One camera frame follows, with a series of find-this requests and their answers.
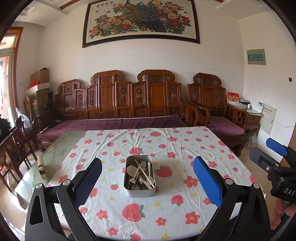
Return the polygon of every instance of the white access panel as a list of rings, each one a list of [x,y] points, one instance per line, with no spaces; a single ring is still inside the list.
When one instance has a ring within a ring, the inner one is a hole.
[[[260,129],[264,130],[270,135],[272,126],[274,125],[274,119],[276,117],[276,109],[263,103],[263,117],[260,120]]]

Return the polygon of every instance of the peacock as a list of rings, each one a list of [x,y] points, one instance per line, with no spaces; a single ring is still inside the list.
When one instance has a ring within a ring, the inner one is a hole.
[[[167,33],[163,22],[152,7],[142,2],[137,3],[137,5],[131,4],[129,0],[126,1],[124,6],[133,14],[140,26],[146,26],[155,32]]]

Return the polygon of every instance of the peacock painting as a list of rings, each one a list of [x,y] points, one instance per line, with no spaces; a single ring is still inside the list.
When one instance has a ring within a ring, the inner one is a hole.
[[[112,41],[115,37],[179,40],[183,37],[186,41],[199,42],[194,0],[142,1],[104,0],[89,4],[83,47],[95,41]]]

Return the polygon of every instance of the wooden sofa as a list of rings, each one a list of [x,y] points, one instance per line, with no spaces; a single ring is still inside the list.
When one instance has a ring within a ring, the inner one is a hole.
[[[182,101],[181,83],[175,81],[172,72],[144,70],[137,78],[136,83],[131,83],[124,80],[122,72],[112,70],[93,75],[91,85],[85,88],[81,87],[79,80],[61,83],[55,96],[54,116],[63,121],[41,134],[40,131],[48,125],[49,115],[33,120],[39,148],[44,150],[49,147],[60,135],[55,133],[59,131],[92,130],[98,127],[152,128],[156,125],[156,121],[159,121],[159,119],[139,121],[134,118],[170,116],[169,120],[162,120],[161,126],[156,127],[197,126],[198,109]]]
[[[199,126],[207,126],[236,156],[246,143],[248,113],[226,103],[225,88],[212,74],[198,73],[188,84],[188,102],[199,109]]]

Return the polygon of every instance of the glass tabletop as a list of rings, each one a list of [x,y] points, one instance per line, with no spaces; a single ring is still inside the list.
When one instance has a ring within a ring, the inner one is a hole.
[[[47,186],[56,173],[58,166],[85,133],[86,131],[66,131],[42,154],[43,165],[47,175],[46,180],[41,178],[38,163],[34,162],[15,188],[15,192],[21,196],[27,204],[31,201],[36,184],[43,183]]]

